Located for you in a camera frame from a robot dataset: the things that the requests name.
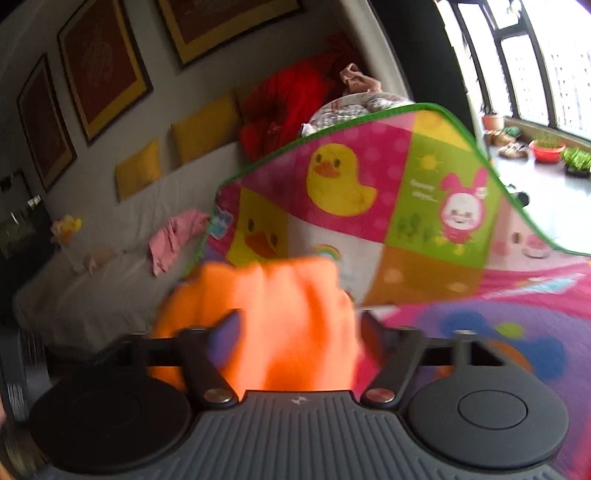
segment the picture frame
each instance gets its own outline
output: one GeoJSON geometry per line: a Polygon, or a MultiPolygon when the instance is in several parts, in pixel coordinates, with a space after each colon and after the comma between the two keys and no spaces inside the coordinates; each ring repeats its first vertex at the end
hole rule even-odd
{"type": "Polygon", "coordinates": [[[178,63],[185,68],[257,28],[304,10],[300,0],[155,0],[178,63]]]}
{"type": "Polygon", "coordinates": [[[57,34],[87,143],[152,92],[122,0],[86,0],[57,34]]]}
{"type": "Polygon", "coordinates": [[[17,97],[27,145],[46,192],[76,160],[47,60],[43,54],[17,97]]]}

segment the colorful play mat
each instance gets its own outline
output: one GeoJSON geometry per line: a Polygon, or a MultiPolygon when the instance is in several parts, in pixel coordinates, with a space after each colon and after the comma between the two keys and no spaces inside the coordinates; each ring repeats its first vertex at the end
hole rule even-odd
{"type": "Polygon", "coordinates": [[[452,114],[418,103],[351,120],[220,187],[198,259],[302,255],[333,259],[357,305],[396,305],[389,325],[474,330],[537,375],[570,413],[556,467],[591,473],[590,259],[537,229],[452,114]]]}

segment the green trim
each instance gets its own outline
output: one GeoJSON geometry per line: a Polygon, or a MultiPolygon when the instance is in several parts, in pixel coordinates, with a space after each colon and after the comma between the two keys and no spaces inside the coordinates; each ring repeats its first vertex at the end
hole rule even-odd
{"type": "MultiPolygon", "coordinates": [[[[446,108],[444,108],[442,106],[436,105],[435,103],[414,103],[412,105],[404,105],[404,106],[392,108],[390,110],[384,110],[381,112],[370,113],[369,115],[355,118],[355,119],[349,120],[347,122],[344,122],[342,124],[338,124],[333,127],[326,128],[324,130],[316,132],[313,135],[309,135],[308,137],[299,138],[298,140],[295,140],[295,141],[291,142],[290,144],[287,144],[284,147],[280,148],[279,150],[276,150],[275,152],[267,155],[265,158],[260,159],[256,163],[253,163],[253,164],[247,166],[240,173],[234,175],[233,177],[230,177],[229,179],[224,181],[219,186],[219,188],[217,189],[217,192],[219,193],[220,190],[222,188],[224,188],[225,186],[229,185],[230,183],[233,183],[234,181],[237,181],[238,179],[242,178],[245,175],[248,175],[249,173],[253,172],[257,168],[262,167],[263,165],[266,165],[270,161],[283,155],[284,153],[288,152],[289,150],[292,150],[293,148],[297,148],[300,145],[303,145],[304,143],[309,142],[311,140],[316,140],[318,138],[325,137],[325,136],[333,134],[335,132],[345,130],[346,128],[356,127],[357,125],[363,125],[363,124],[366,124],[369,122],[373,122],[374,120],[382,120],[384,118],[389,118],[389,117],[395,116],[395,115],[401,115],[403,113],[419,112],[419,111],[425,111],[425,110],[431,110],[434,112],[438,112],[438,113],[442,114],[447,120],[449,120],[452,123],[452,125],[456,128],[456,131],[463,137],[464,140],[466,140],[468,145],[473,148],[474,153],[476,154],[478,159],[480,159],[480,163],[482,164],[482,166],[484,166],[489,171],[489,174],[491,174],[490,177],[501,188],[501,192],[502,192],[502,194],[505,195],[505,198],[510,202],[511,205],[513,205],[514,208],[517,209],[517,211],[519,212],[519,214],[521,215],[521,217],[523,218],[525,223],[532,229],[532,231],[537,236],[539,236],[542,240],[544,240],[554,250],[558,250],[560,252],[567,253],[570,255],[579,255],[581,257],[591,257],[591,253],[586,254],[586,253],[582,253],[582,252],[575,252],[572,250],[568,250],[566,248],[563,248],[563,247],[557,245],[552,239],[548,238],[546,236],[546,234],[544,232],[542,232],[538,228],[538,226],[534,223],[534,221],[530,218],[529,214],[527,212],[523,211],[523,208],[519,204],[519,202],[509,193],[509,191],[507,191],[506,187],[503,185],[503,183],[499,179],[498,173],[492,167],[492,165],[490,164],[490,161],[483,155],[483,152],[480,151],[480,149],[478,148],[478,145],[476,144],[475,138],[468,131],[468,129],[449,110],[447,110],[446,108]]],[[[214,215],[215,215],[215,206],[214,206],[213,212],[212,212],[212,219],[213,219],[214,215]]],[[[190,266],[189,266],[189,269],[187,270],[186,275],[188,275],[190,273],[190,271],[194,268],[194,266],[201,259],[202,255],[203,255],[203,250],[205,248],[207,239],[210,234],[210,230],[211,230],[211,221],[210,221],[209,225],[207,226],[206,234],[203,235],[203,239],[201,240],[201,243],[199,244],[199,248],[198,248],[196,254],[193,256],[193,259],[190,263],[190,266]]]]}

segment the pink cloth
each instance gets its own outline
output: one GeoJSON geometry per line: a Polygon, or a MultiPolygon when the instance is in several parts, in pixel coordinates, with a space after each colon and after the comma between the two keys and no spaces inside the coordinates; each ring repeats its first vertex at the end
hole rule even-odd
{"type": "Polygon", "coordinates": [[[201,235],[207,228],[209,215],[197,209],[187,210],[171,217],[148,242],[152,253],[154,275],[168,271],[178,256],[181,247],[191,237],[201,235]]]}

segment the screw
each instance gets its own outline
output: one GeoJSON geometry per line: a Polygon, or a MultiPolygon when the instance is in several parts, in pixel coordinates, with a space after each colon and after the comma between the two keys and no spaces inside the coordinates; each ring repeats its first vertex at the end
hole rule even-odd
{"type": "Polygon", "coordinates": [[[212,388],[207,390],[203,396],[203,398],[209,403],[226,403],[229,402],[232,397],[232,393],[224,388],[212,388]]]}
{"type": "Polygon", "coordinates": [[[374,403],[388,403],[396,397],[396,394],[387,388],[372,388],[365,393],[365,397],[374,403]]]}

